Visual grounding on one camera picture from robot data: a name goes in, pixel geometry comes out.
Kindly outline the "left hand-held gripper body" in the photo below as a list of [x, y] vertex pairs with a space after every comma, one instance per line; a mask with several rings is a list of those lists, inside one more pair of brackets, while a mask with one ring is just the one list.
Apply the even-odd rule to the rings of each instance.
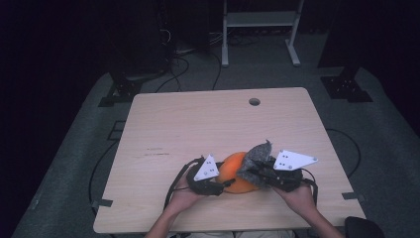
[[188, 171], [186, 179], [189, 188], [199, 195], [220, 195], [224, 186], [213, 181], [219, 175], [217, 163], [212, 155], [200, 158]]

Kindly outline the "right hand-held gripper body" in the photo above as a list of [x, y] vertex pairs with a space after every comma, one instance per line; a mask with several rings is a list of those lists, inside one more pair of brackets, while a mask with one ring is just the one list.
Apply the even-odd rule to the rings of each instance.
[[317, 162], [318, 159], [315, 157], [282, 150], [275, 159], [268, 161], [267, 174], [263, 176], [263, 180], [286, 192], [296, 190], [303, 183], [310, 184], [314, 189], [317, 189], [315, 178], [303, 176], [305, 167]]

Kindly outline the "orange plush ball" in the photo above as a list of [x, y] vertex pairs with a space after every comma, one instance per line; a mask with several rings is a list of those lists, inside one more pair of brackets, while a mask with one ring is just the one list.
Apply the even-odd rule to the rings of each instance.
[[246, 152], [238, 152], [227, 157], [223, 165], [219, 168], [219, 175], [216, 177], [216, 182], [223, 183], [225, 181], [234, 179], [235, 181], [225, 188], [230, 193], [246, 193], [257, 190], [258, 187], [237, 176], [237, 171], [242, 166], [243, 159]]

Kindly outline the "grey cloth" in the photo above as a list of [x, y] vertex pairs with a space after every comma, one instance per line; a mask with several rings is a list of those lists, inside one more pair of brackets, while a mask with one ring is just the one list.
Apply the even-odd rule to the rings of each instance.
[[251, 148], [245, 155], [242, 166], [237, 171], [237, 176], [252, 183], [251, 172], [261, 173], [264, 168], [260, 167], [258, 161], [268, 161], [272, 146], [269, 140]]

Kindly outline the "person's left hand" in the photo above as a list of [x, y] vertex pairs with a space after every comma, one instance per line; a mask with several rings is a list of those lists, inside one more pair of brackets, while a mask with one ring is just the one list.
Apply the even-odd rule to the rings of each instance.
[[202, 198], [204, 198], [204, 195], [196, 194], [189, 188], [185, 180], [180, 180], [175, 186], [175, 191], [166, 209], [173, 214], [179, 214], [192, 207]]

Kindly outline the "person's right hand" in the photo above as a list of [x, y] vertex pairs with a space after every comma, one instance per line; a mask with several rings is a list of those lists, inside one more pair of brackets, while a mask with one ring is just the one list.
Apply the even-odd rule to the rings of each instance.
[[287, 206], [302, 218], [310, 218], [317, 213], [317, 208], [312, 197], [312, 189], [303, 183], [299, 188], [287, 192], [280, 188], [273, 189], [285, 201]]

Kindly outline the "grey tape piece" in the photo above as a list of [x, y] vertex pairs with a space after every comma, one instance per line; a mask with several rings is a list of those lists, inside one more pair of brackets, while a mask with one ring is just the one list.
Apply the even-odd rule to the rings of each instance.
[[343, 192], [342, 197], [344, 200], [356, 199], [358, 202], [366, 201], [366, 198], [362, 194], [356, 192]]
[[113, 204], [113, 200], [109, 199], [99, 199], [99, 200], [92, 200], [90, 201], [91, 207], [99, 208], [100, 206], [111, 207]]

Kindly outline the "black stand base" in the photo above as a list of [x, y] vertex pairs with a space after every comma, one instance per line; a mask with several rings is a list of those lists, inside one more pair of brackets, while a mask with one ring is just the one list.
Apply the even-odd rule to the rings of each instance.
[[321, 81], [332, 99], [346, 99], [351, 103], [372, 102], [369, 94], [356, 82], [358, 66], [345, 66], [340, 74], [322, 76]]
[[141, 91], [142, 81], [140, 79], [130, 80], [123, 72], [109, 72], [112, 84], [106, 96], [102, 97], [99, 107], [112, 107], [116, 103], [132, 102], [134, 97]]

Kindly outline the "black chair seat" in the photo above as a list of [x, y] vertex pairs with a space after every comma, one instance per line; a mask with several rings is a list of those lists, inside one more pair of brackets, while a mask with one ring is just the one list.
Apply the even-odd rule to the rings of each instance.
[[376, 223], [353, 216], [345, 219], [345, 233], [346, 238], [385, 238]]

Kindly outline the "white metal stand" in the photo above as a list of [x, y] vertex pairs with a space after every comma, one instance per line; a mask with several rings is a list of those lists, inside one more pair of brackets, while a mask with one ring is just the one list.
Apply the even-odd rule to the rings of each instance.
[[221, 66], [229, 65], [228, 30], [231, 28], [264, 28], [264, 27], [290, 27], [291, 34], [285, 40], [291, 62], [300, 66], [301, 62], [294, 47], [294, 42], [301, 19], [305, 0], [298, 0], [294, 11], [278, 12], [229, 12], [228, 0], [223, 3], [223, 27]]

